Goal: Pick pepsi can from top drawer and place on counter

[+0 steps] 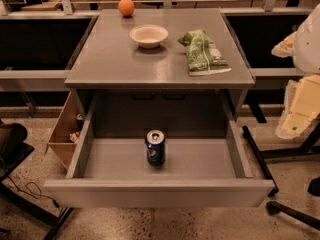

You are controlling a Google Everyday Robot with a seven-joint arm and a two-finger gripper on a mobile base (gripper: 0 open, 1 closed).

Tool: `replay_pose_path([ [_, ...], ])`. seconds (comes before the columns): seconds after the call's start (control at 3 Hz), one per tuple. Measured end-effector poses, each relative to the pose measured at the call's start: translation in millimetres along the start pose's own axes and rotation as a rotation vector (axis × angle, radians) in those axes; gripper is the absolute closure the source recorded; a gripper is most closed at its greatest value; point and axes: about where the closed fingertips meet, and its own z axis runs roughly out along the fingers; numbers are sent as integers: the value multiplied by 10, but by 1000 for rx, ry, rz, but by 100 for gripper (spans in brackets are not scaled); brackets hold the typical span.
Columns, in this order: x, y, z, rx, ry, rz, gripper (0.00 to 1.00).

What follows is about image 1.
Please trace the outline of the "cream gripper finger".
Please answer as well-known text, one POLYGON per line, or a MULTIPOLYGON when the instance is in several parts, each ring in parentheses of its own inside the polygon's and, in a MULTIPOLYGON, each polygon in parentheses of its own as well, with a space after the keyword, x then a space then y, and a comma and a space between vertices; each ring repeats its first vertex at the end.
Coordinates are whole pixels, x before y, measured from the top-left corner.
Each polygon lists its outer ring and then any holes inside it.
POLYGON ((280 57, 292 57, 293 56, 293 45, 296 38, 296 33, 293 32, 284 38, 280 43, 275 45, 271 50, 271 54, 280 57))

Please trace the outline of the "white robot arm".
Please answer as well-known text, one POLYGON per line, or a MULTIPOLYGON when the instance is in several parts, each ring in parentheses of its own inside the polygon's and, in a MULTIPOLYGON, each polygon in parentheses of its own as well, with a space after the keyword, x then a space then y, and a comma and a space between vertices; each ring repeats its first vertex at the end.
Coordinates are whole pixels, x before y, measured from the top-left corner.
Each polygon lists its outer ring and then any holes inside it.
POLYGON ((295 67, 304 73, 320 73, 320 4, 295 32, 274 46, 271 54, 291 57, 295 67))

